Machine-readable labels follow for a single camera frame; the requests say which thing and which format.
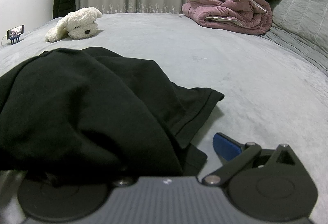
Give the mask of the black t-shirt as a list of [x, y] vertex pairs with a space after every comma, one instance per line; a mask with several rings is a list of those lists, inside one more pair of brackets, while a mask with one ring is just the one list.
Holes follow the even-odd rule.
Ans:
[[1, 76], [1, 170], [96, 181], [197, 175], [191, 140], [223, 99], [153, 60], [59, 48]]

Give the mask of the white plush dog toy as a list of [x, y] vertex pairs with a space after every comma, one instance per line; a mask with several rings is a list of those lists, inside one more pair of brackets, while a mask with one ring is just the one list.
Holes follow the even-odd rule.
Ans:
[[70, 12], [60, 19], [45, 35], [45, 42], [54, 43], [68, 36], [74, 40], [92, 37], [98, 32], [96, 20], [102, 13], [95, 7]]

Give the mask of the grey quilted headboard cover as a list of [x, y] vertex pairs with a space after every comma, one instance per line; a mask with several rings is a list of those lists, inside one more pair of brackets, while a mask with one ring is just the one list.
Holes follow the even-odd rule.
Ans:
[[264, 38], [327, 73], [327, 0], [270, 2], [272, 27]]

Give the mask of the pink rolled quilt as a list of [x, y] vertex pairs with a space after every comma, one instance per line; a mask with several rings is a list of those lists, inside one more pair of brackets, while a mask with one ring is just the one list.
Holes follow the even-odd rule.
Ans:
[[182, 12], [197, 24], [213, 29], [262, 35], [272, 25], [272, 11], [265, 0], [188, 0]]

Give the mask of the phone on blue stand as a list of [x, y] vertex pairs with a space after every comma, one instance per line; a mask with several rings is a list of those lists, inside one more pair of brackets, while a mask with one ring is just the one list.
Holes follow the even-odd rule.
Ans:
[[24, 33], [24, 25], [19, 25], [10, 30], [7, 30], [7, 40], [11, 41], [11, 44], [19, 43], [20, 36]]

